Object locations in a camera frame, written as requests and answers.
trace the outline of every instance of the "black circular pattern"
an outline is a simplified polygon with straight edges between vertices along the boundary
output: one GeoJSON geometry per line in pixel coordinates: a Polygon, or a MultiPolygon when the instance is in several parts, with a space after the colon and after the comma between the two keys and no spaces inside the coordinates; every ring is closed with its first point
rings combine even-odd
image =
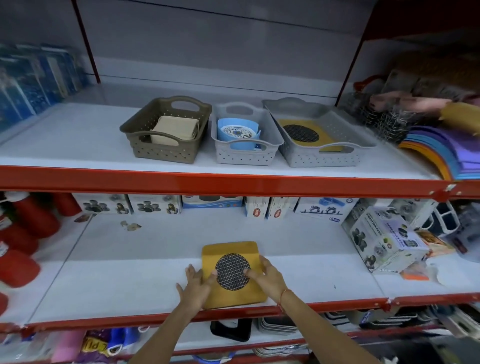
{"type": "Polygon", "coordinates": [[[313,143],[320,139],[320,136],[315,130],[307,128],[303,125],[290,124],[285,125],[283,128],[287,134],[290,135],[290,138],[298,140],[299,142],[313,143]]]}
{"type": "Polygon", "coordinates": [[[217,282],[229,291],[237,291],[248,283],[249,278],[244,276],[243,270],[250,269],[248,261],[236,253],[229,253],[221,257],[215,265],[218,272],[217,282]]]}

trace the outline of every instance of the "plastic basket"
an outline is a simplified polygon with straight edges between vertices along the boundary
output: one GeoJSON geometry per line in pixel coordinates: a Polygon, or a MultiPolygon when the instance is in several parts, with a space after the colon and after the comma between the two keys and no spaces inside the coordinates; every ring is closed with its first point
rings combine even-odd
{"type": "Polygon", "coordinates": [[[170,98],[154,98],[135,115],[128,119],[120,131],[127,135],[133,153],[138,158],[168,160],[171,162],[193,163],[208,126],[208,118],[212,112],[212,105],[188,96],[174,96],[170,98]],[[198,111],[177,109],[173,102],[189,102],[198,107],[198,111]],[[182,140],[173,135],[153,132],[152,129],[162,115],[178,116],[181,118],[198,119],[198,133],[192,140],[182,140]],[[177,146],[152,143],[151,135],[161,135],[177,141],[177,146]]]}
{"type": "Polygon", "coordinates": [[[230,102],[215,105],[212,117],[212,139],[215,141],[216,161],[226,164],[247,164],[255,166],[269,166],[283,144],[282,134],[268,110],[256,108],[244,102],[230,102]],[[222,142],[217,139],[217,121],[222,118],[238,118],[254,121],[259,124],[260,140],[255,143],[261,148],[258,150],[232,149],[234,143],[252,143],[252,139],[239,139],[222,142]]]}
{"type": "Polygon", "coordinates": [[[366,135],[357,122],[343,110],[295,97],[280,100],[263,100],[277,122],[285,143],[279,148],[290,167],[342,167],[356,166],[366,151],[376,146],[374,139],[366,135]],[[280,119],[308,119],[321,127],[335,143],[318,146],[300,146],[296,144],[280,119]],[[342,146],[341,151],[325,151],[332,146],[342,146]]]}

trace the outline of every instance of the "beige box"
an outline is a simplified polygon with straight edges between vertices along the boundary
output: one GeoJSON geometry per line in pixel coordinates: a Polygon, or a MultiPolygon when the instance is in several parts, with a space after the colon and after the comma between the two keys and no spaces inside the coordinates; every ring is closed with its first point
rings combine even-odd
{"type": "Polygon", "coordinates": [[[180,196],[174,194],[129,194],[130,208],[134,214],[169,214],[181,212],[180,196]]]}
{"type": "Polygon", "coordinates": [[[293,210],[298,200],[298,197],[272,197],[268,205],[267,218],[271,220],[284,218],[289,210],[293,210]]]}
{"type": "Polygon", "coordinates": [[[349,235],[370,271],[401,272],[430,250],[392,207],[369,207],[349,235]]]}
{"type": "Polygon", "coordinates": [[[89,214],[129,214],[124,194],[72,194],[80,208],[89,214]]]}
{"type": "Polygon", "coordinates": [[[265,218],[270,197],[245,197],[245,212],[248,218],[265,218]]]}

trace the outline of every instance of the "white product box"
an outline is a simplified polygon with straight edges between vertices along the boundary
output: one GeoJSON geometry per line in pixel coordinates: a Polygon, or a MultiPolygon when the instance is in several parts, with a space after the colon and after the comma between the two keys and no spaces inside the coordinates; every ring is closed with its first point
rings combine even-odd
{"type": "Polygon", "coordinates": [[[183,196],[183,208],[241,207],[243,196],[183,196]]]}
{"type": "Polygon", "coordinates": [[[392,207],[367,208],[349,235],[372,272],[401,272],[429,252],[427,244],[392,207]]]}
{"type": "Polygon", "coordinates": [[[412,229],[421,228],[437,205],[438,202],[435,200],[419,198],[398,198],[390,204],[410,224],[412,229]]]}
{"type": "Polygon", "coordinates": [[[265,218],[268,209],[269,197],[245,197],[245,212],[248,218],[265,218]]]}
{"type": "Polygon", "coordinates": [[[295,213],[341,224],[357,201],[350,197],[300,197],[295,213]]]}
{"type": "Polygon", "coordinates": [[[130,207],[124,194],[76,194],[80,208],[90,214],[129,214],[130,207]]]}
{"type": "Polygon", "coordinates": [[[129,194],[130,208],[134,214],[169,214],[181,212],[180,196],[174,194],[129,194]]]}
{"type": "Polygon", "coordinates": [[[275,220],[284,218],[289,210],[293,210],[298,197],[272,197],[268,206],[267,218],[275,220]]]}

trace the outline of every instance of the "person's right hand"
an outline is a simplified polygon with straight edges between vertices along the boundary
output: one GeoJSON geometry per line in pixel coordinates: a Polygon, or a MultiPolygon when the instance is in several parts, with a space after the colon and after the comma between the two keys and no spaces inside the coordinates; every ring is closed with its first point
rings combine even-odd
{"type": "Polygon", "coordinates": [[[264,274],[259,274],[251,269],[246,269],[243,274],[258,283],[265,294],[276,303],[280,301],[280,295],[287,289],[287,285],[280,273],[270,261],[264,256],[260,256],[263,265],[264,274]]]}

